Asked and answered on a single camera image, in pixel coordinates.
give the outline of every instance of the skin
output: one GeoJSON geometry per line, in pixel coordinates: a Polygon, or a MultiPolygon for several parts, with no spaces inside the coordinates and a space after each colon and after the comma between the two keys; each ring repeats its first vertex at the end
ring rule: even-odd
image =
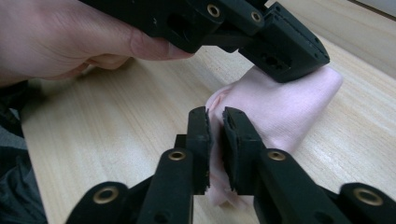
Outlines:
{"type": "Polygon", "coordinates": [[[130,57],[191,56],[78,0],[2,0],[0,31],[0,87],[74,77],[89,64],[116,69],[130,57]]]}

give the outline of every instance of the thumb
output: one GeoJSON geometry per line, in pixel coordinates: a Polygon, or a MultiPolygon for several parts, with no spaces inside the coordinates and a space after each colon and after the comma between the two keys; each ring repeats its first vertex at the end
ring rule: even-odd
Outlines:
{"type": "Polygon", "coordinates": [[[65,35],[87,57],[115,54],[146,60],[170,60],[190,57],[162,38],[151,38],[139,29],[77,0],[58,0],[66,6],[56,13],[65,35]]]}

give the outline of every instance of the screw hole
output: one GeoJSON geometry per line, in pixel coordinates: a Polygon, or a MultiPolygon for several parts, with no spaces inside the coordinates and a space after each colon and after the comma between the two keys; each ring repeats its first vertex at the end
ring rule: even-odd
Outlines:
{"type": "Polygon", "coordinates": [[[93,195],[93,201],[99,204],[110,203],[118,196],[119,190],[116,187],[104,187],[96,191],[96,193],[93,195]]]}
{"type": "Polygon", "coordinates": [[[361,202],[370,204],[372,206],[379,206],[384,203],[381,197],[369,189],[357,188],[353,190],[353,194],[361,202]]]}
{"type": "Polygon", "coordinates": [[[184,158],[186,158],[186,154],[181,151],[174,151],[170,153],[168,157],[172,161],[182,161],[184,158]]]}
{"type": "Polygon", "coordinates": [[[256,21],[256,22],[260,22],[262,20],[262,17],[260,16],[259,13],[257,12],[251,12],[251,18],[256,21]]]}
{"type": "Polygon", "coordinates": [[[218,7],[216,7],[215,5],[209,4],[207,5],[207,12],[209,12],[209,14],[212,17],[219,17],[220,16],[220,10],[218,7]]]}
{"type": "Polygon", "coordinates": [[[274,161],[283,161],[286,159],[285,154],[277,151],[270,151],[268,152],[268,157],[274,161]]]}

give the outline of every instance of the wooden table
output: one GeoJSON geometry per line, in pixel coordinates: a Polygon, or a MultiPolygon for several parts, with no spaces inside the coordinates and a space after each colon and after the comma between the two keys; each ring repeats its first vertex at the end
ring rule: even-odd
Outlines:
{"type": "MultiPolygon", "coordinates": [[[[294,158],[327,189],[338,192],[342,184],[358,181],[396,199],[395,21],[343,0],[299,1],[309,2],[306,12],[280,2],[321,35],[330,66],[345,79],[294,158]],[[332,26],[314,20],[343,16],[346,22],[332,26]],[[382,23],[372,25],[373,20],[382,23]],[[376,37],[375,43],[361,40],[376,37]],[[389,49],[369,50],[359,42],[389,49]],[[381,57],[386,60],[380,64],[370,61],[381,57]]],[[[186,132],[189,111],[250,66],[238,54],[204,47],[188,60],[130,60],[116,71],[94,68],[75,79],[32,82],[38,95],[24,109],[22,126],[49,223],[64,223],[96,184],[118,181],[131,187],[152,175],[176,134],[186,132]]],[[[257,222],[252,207],[213,207],[206,197],[195,197],[194,223],[257,222]]]]}

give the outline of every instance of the pink cloth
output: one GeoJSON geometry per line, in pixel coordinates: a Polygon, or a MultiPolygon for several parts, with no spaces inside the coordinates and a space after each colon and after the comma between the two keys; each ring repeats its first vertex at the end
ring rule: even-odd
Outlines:
{"type": "Polygon", "coordinates": [[[325,66],[306,77],[277,83],[257,67],[251,68],[235,83],[216,91],[206,102],[214,134],[210,161],[209,200],[214,205],[229,202],[245,208],[252,197],[230,191],[228,176],[221,161],[219,129],[225,106],[244,111],[267,147],[295,150],[343,82],[342,77],[325,66]]]}

